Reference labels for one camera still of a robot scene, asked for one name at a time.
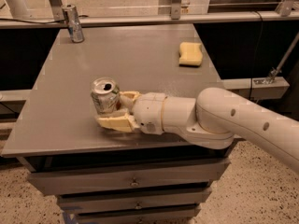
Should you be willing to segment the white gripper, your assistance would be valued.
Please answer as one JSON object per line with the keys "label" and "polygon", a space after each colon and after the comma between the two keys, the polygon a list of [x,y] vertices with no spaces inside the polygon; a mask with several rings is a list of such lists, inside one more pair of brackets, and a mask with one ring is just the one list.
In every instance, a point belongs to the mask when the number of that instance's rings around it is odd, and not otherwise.
{"label": "white gripper", "polygon": [[[143,133],[162,134],[162,109],[166,95],[157,92],[140,95],[138,91],[121,91],[121,104],[126,108],[97,115],[95,120],[101,127],[119,132],[131,133],[140,127]],[[133,115],[127,108],[133,109]]]}

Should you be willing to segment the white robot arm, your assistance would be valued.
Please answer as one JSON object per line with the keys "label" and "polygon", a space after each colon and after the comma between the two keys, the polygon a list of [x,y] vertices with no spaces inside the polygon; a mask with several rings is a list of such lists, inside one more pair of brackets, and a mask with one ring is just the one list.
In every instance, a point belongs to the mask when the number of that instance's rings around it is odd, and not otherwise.
{"label": "white robot arm", "polygon": [[196,98],[122,91],[96,121],[125,133],[174,133],[211,149],[230,146],[238,135],[299,173],[299,122],[224,89],[207,88]]}

